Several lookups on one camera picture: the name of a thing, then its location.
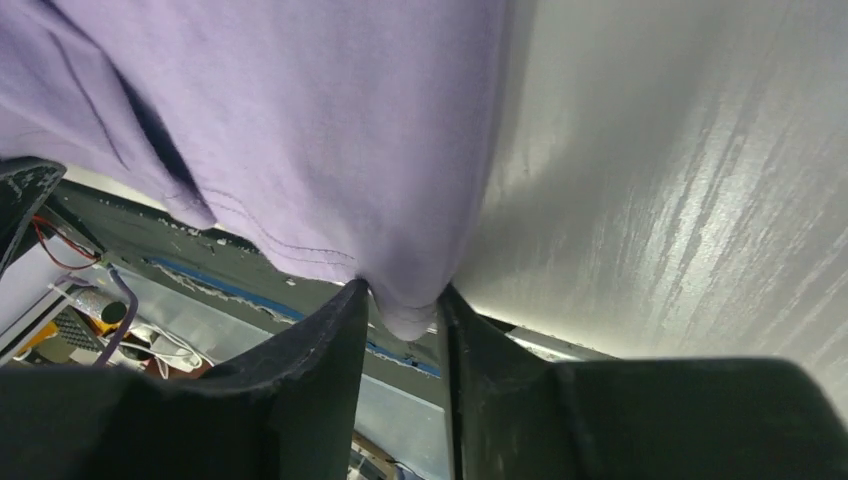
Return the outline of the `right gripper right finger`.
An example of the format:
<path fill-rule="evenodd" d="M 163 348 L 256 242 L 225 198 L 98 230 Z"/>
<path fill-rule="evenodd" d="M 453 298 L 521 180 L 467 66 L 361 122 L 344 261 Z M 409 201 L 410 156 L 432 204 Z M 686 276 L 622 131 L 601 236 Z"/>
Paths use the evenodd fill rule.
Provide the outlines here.
<path fill-rule="evenodd" d="M 847 431 L 768 358 L 550 362 L 438 300 L 455 479 L 843 479 Z"/>

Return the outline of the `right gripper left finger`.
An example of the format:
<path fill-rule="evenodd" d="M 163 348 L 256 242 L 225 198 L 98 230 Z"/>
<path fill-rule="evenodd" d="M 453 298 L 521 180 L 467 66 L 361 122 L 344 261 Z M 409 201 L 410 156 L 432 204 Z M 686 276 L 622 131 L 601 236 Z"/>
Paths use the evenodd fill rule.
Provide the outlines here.
<path fill-rule="evenodd" d="M 5 479 L 343 479 L 368 329 L 368 288 L 198 379 L 123 367 L 1 372 Z"/>

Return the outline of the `lavender t shirt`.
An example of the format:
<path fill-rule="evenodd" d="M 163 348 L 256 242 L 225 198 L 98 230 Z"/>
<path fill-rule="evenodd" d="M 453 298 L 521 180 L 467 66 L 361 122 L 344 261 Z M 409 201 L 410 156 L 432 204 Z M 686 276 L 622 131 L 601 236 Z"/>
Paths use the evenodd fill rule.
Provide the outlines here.
<path fill-rule="evenodd" d="M 504 1 L 5 1 L 1 155 L 109 177 L 420 338 L 492 160 Z"/>

